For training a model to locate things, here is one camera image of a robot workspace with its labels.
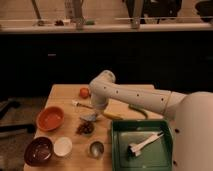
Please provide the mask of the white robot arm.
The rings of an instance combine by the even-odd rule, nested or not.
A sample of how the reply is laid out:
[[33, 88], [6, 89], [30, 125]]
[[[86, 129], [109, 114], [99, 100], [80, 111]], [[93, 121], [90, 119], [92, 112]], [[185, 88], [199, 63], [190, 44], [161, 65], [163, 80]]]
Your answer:
[[213, 92], [137, 89], [115, 80], [113, 72], [104, 70], [89, 83], [97, 112], [115, 99], [174, 118], [172, 171], [213, 171]]

